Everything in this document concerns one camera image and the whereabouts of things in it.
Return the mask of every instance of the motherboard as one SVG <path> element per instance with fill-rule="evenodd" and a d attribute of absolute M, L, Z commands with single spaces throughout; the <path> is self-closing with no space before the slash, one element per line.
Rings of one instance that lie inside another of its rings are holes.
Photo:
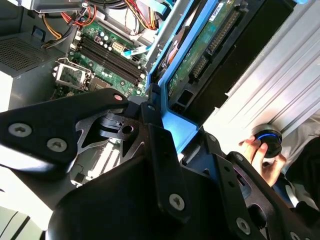
<path fill-rule="evenodd" d="M 67 59 L 57 61 L 57 86 L 52 99 L 103 88 L 114 88 L 126 97 L 144 96 L 146 55 L 125 54 L 136 48 L 98 22 L 79 29 Z"/>

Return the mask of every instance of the white wall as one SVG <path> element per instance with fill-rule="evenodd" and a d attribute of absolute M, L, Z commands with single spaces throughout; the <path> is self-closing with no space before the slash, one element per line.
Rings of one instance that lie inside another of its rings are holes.
<path fill-rule="evenodd" d="M 16 211 L 14 210 L 0 206 L 0 234 L 15 213 Z M 10 240 L 26 217 L 27 215 L 18 212 L 4 231 L 0 240 Z M 16 240 L 39 240 L 41 233 L 42 230 L 30 219 Z"/>

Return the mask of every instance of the hand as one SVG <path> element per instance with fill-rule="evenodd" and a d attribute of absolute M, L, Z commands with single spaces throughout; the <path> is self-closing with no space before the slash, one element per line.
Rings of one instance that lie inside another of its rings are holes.
<path fill-rule="evenodd" d="M 249 161 L 253 168 L 260 174 L 260 176 L 266 181 L 266 183 L 272 187 L 280 173 L 281 169 L 286 163 L 286 158 L 279 154 L 274 158 L 274 162 L 268 166 L 263 166 L 263 160 L 268 150 L 268 145 L 251 136 L 249 139 L 240 143 L 242 155 Z"/>

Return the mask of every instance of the ventilation grille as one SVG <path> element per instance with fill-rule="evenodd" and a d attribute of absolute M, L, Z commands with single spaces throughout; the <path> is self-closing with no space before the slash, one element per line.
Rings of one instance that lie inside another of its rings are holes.
<path fill-rule="evenodd" d="M 20 71 L 39 64 L 50 57 L 44 51 L 26 43 L 18 37 L 0 40 L 0 63 Z"/>

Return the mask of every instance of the finger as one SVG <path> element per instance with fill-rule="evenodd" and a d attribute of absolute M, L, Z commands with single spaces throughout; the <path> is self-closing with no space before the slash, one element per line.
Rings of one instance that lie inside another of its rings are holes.
<path fill-rule="evenodd" d="M 267 171 L 268 180 L 267 183 L 272 187 L 280 173 L 284 165 L 286 164 L 287 160 L 283 155 L 278 155 L 274 158 L 274 161 L 271 165 L 269 165 L 264 171 Z"/>
<path fill-rule="evenodd" d="M 244 151 L 243 155 L 245 158 L 252 163 L 254 156 L 256 154 L 256 151 L 259 149 L 259 146 L 261 145 L 260 140 L 255 140 L 253 143 L 251 143 L 246 150 Z"/>
<path fill-rule="evenodd" d="M 255 141 L 255 139 L 255 136 L 250 136 L 249 139 L 239 142 L 239 146 L 245 148 L 243 150 L 246 150 L 247 146 L 252 144 Z"/>
<path fill-rule="evenodd" d="M 262 174 L 262 163 L 264 161 L 268 145 L 264 142 L 261 147 L 256 151 L 252 160 L 253 168 L 261 175 Z"/>
<path fill-rule="evenodd" d="M 278 177 L 280 175 L 282 168 L 286 164 L 286 162 L 287 162 L 287 159 L 282 154 L 279 154 L 274 158 L 274 161 L 270 166 L 271 171 L 275 172 Z"/>

